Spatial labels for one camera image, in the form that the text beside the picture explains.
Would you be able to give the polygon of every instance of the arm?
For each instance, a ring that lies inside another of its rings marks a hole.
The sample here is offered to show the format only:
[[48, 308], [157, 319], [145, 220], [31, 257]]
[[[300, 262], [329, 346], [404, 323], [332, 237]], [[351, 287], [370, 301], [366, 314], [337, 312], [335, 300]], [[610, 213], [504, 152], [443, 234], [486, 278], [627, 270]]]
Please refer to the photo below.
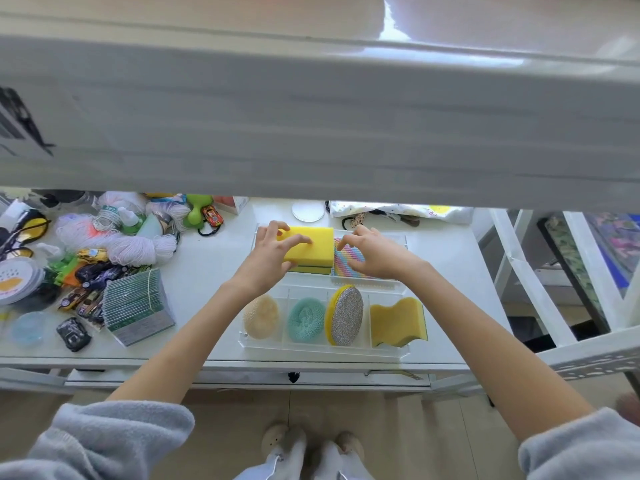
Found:
[[594, 411], [537, 355], [446, 281], [426, 261], [360, 225], [338, 245], [361, 250], [356, 271], [402, 281], [459, 350], [520, 441]]
[[256, 234], [255, 247], [228, 282], [160, 350], [107, 398], [107, 401], [137, 400], [180, 403], [196, 374], [229, 323], [252, 299], [267, 293], [294, 265], [284, 255], [311, 239], [300, 234], [277, 241], [278, 229], [290, 230], [284, 222], [272, 221]]

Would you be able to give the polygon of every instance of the sunglasses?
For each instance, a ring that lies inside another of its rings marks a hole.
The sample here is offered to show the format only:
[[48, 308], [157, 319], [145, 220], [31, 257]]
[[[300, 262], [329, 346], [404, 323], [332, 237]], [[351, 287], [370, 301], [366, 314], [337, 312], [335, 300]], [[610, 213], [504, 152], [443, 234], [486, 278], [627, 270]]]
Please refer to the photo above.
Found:
[[14, 257], [32, 257], [33, 251], [25, 247], [25, 244], [44, 236], [50, 223], [50, 220], [34, 209], [24, 213], [11, 233], [0, 227], [0, 261]]

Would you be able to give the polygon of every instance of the wavy yellow sponge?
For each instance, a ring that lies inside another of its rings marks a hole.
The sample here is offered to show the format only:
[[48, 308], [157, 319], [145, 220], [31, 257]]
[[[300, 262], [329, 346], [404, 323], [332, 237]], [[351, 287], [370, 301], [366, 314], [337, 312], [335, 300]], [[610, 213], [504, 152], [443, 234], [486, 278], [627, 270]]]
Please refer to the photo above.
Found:
[[424, 308], [416, 298], [402, 298], [394, 306], [372, 305], [371, 344], [404, 347], [412, 340], [427, 338]]
[[311, 244], [298, 244], [284, 256], [284, 261], [297, 264], [292, 271], [300, 273], [330, 274], [333, 267], [333, 228], [293, 226], [290, 231], [282, 231], [278, 241], [295, 234], [308, 235]]

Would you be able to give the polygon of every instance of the tile floor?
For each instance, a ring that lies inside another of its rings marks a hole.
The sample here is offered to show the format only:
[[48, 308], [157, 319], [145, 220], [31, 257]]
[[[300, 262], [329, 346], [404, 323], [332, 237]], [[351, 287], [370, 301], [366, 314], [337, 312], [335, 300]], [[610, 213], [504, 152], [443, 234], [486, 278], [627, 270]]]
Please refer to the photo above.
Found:
[[[595, 406], [610, 406], [630, 388], [622, 375], [574, 382]], [[71, 402], [100, 401], [108, 392], [82, 391]], [[18, 458], [68, 397], [0, 394], [0, 460]], [[156, 467], [152, 480], [231, 480], [262, 462], [262, 432], [276, 420], [299, 424], [310, 444], [343, 429], [356, 433], [365, 464], [378, 480], [513, 480], [518, 444], [485, 396], [439, 403], [420, 396], [373, 392], [196, 391], [186, 398], [196, 416], [187, 443]]]

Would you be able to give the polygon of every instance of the white drawer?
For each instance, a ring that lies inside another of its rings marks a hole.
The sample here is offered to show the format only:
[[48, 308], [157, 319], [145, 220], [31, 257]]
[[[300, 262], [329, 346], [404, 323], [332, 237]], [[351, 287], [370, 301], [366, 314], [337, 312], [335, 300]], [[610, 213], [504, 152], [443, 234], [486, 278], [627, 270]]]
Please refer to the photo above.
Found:
[[[112, 369], [103, 372], [73, 370], [65, 386], [75, 388], [114, 388], [129, 379], [135, 369]], [[424, 392], [430, 390], [428, 376], [400, 372], [300, 372], [294, 382], [287, 372], [270, 371], [202, 371], [192, 388], [217, 389], [320, 389], [380, 390]]]

